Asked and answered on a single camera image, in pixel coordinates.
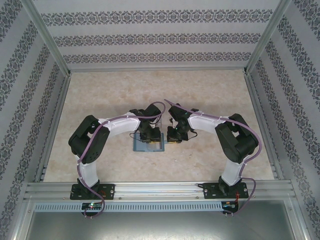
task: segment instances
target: marble floor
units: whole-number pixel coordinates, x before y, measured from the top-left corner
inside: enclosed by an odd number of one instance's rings
[[[261,136],[241,70],[73,73],[44,181],[77,180],[76,160],[68,140],[87,115],[111,118],[130,109],[145,109],[165,98],[216,116],[241,114]],[[167,111],[162,116],[161,131],[165,135],[169,118]],[[190,141],[166,144],[164,152],[133,152],[129,132],[110,138],[97,160],[99,179],[102,182],[218,180],[227,158],[215,134],[197,132],[198,137]],[[243,176],[274,179],[264,146],[261,154],[246,166]]]

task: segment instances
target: patterned wallpaper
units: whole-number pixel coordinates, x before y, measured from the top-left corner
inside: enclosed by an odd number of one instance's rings
[[[279,0],[35,0],[71,70],[244,67]]]
[[[294,0],[251,72],[282,172],[320,239],[320,7]]]
[[[34,180],[63,76],[18,0],[0,0],[0,240]]]

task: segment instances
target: black bracket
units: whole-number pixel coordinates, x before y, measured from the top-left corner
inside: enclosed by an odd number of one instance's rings
[[[239,199],[247,199],[249,197],[245,182],[240,182],[238,187],[230,191],[227,196],[219,189],[218,182],[205,182],[198,184],[198,187],[203,189],[204,199],[236,199],[237,194]]]
[[[91,187],[96,193],[100,194],[104,200],[113,200],[115,196],[114,184],[103,184],[99,181]],[[73,184],[70,193],[71,200],[100,200],[98,196],[84,187],[78,179],[77,184]]]

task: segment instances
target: gray floor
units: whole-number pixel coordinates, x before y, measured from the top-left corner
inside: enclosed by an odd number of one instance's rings
[[[239,215],[220,212],[80,213],[35,212],[28,240],[290,240],[281,201],[252,201]]]

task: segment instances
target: purple cable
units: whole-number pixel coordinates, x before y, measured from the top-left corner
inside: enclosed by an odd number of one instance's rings
[[[245,204],[236,212],[237,214],[244,208],[244,206],[246,206],[249,202],[249,200],[252,198],[255,190],[256,190],[256,186],[257,186],[257,183],[256,181],[251,178],[251,177],[242,177],[242,172],[244,171],[244,168],[247,164],[247,162],[251,161],[252,159],[256,158],[260,153],[261,153],[261,150],[262,150],[262,142],[261,142],[261,139],[260,137],[258,136],[258,134],[253,131],[250,127],[248,127],[247,125],[241,123],[241,122],[238,122],[238,121],[235,121],[235,120],[231,120],[229,118],[224,118],[224,117],[218,117],[218,116],[213,116],[213,115],[209,115],[209,114],[201,114],[199,112],[196,112],[196,111],[191,111],[183,106],[180,106],[180,105],[177,105],[177,104],[174,104],[173,102],[165,99],[165,101],[170,104],[171,106],[175,106],[177,108],[180,108],[180,109],[183,109],[189,113],[192,113],[192,114],[196,114],[196,115],[199,115],[199,116],[203,116],[203,117],[208,117],[208,118],[212,118],[212,119],[217,119],[217,120],[222,120],[222,121],[227,121],[227,122],[230,122],[230,123],[233,123],[233,124],[237,124],[241,127],[244,127],[245,129],[249,130],[255,137],[256,139],[258,140],[258,145],[259,145],[259,149],[258,151],[255,153],[255,155],[249,157],[247,160],[244,161],[244,164],[242,165],[241,169],[240,169],[240,172],[239,172],[239,177],[242,178],[242,179],[245,179],[245,180],[252,180],[253,181],[253,189],[252,189],[252,192],[250,194],[250,196],[248,197],[247,201],[245,202]]]
[[[87,146],[86,146],[86,148],[84,149],[81,157],[80,157],[79,160],[77,161],[76,170],[77,170],[77,172],[78,172],[79,179],[80,179],[81,183],[82,183],[90,192],[92,192],[94,195],[96,195],[98,198],[100,198],[100,199],[101,199],[101,202],[102,202],[101,210],[100,210],[96,215],[91,216],[91,217],[90,217],[91,219],[99,216],[99,215],[104,211],[105,206],[106,206],[106,202],[105,202],[104,198],[103,198],[99,193],[97,193],[97,192],[95,192],[94,190],[92,190],[92,189],[86,184],[86,182],[83,181],[83,177],[82,177],[82,174],[81,174],[81,172],[80,172],[80,163],[82,162],[82,160],[83,160],[84,157],[86,156],[86,154],[87,154],[87,152],[88,152],[88,150],[89,150],[89,148],[90,148],[90,146],[91,146],[94,138],[96,137],[98,131],[104,126],[104,124],[107,124],[107,123],[109,123],[109,122],[111,122],[111,121],[114,121],[114,120],[117,120],[117,119],[126,119],[126,118],[128,118],[128,119],[154,119],[154,118],[161,117],[162,114],[164,114],[164,112],[166,111],[166,105],[165,105],[162,101],[155,101],[155,102],[153,102],[152,104],[161,104],[161,105],[163,106],[162,112],[161,112],[160,114],[158,114],[158,115],[155,115],[155,116],[132,116],[132,115],[129,115],[129,116],[126,116],[126,115],[116,116],[116,117],[114,117],[114,118],[108,119],[108,120],[106,120],[105,122],[101,123],[101,124],[96,128],[96,130],[94,131],[94,133],[93,133],[93,135],[92,135],[89,143],[87,144]],[[85,218],[87,217],[86,212],[87,212],[87,209],[85,209],[85,210],[84,210],[84,213],[83,213]]]

